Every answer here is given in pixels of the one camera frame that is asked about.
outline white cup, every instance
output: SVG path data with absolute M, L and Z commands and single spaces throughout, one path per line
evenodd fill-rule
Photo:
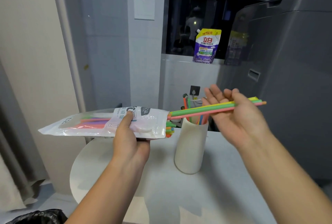
M 197 125 L 183 118 L 174 157 L 176 167 L 183 173 L 194 174 L 200 170 L 208 126 L 209 122 Z

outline trash bin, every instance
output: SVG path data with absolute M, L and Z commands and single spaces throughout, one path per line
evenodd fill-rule
M 6 224 L 64 224 L 67 219 L 62 210 L 48 209 L 18 216 Z

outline plastic bag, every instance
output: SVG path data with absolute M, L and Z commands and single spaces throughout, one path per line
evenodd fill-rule
M 164 138 L 168 111 L 125 107 L 85 112 L 66 117 L 38 131 L 54 136 L 114 137 L 127 111 L 133 112 L 130 129 L 138 138 Z
M 64 224 L 66 220 L 62 210 L 48 209 L 18 216 L 6 224 Z
M 198 35 L 195 43 L 195 53 L 193 61 L 211 64 L 220 41 L 222 31 L 216 29 L 197 30 Z

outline laundry detergent pouch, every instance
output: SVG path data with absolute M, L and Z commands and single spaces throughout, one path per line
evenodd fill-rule
M 132 111 L 130 129 L 138 138 L 164 138 L 168 111 L 145 107 L 104 109 L 66 117 L 38 131 L 54 136 L 114 137 L 123 117 Z
M 211 64 L 217 52 L 222 31 L 202 29 L 197 32 L 193 61 Z

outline dark window glass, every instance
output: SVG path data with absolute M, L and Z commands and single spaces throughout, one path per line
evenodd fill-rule
M 224 59 L 236 13 L 259 0 L 169 0 L 166 53 L 193 56 L 197 29 L 221 29 L 215 58 Z

